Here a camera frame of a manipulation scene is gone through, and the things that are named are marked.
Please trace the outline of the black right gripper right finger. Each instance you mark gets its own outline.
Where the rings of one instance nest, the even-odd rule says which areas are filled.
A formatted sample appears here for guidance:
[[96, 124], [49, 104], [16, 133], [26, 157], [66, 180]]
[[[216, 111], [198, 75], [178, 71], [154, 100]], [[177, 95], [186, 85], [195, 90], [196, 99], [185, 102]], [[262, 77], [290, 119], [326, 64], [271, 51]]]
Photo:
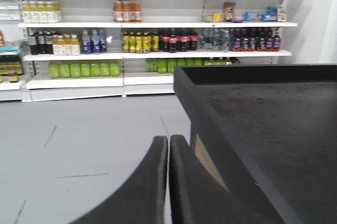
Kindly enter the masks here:
[[227, 192], [182, 135], [170, 137], [170, 201], [173, 223], [282, 223]]

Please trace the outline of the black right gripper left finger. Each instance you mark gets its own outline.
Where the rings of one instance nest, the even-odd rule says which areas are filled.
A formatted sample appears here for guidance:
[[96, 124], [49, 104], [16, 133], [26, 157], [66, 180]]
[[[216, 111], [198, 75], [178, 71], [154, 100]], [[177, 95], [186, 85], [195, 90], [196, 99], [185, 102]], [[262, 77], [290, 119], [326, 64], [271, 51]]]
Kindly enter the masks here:
[[164, 223], [168, 139], [155, 136], [129, 178], [73, 223]]

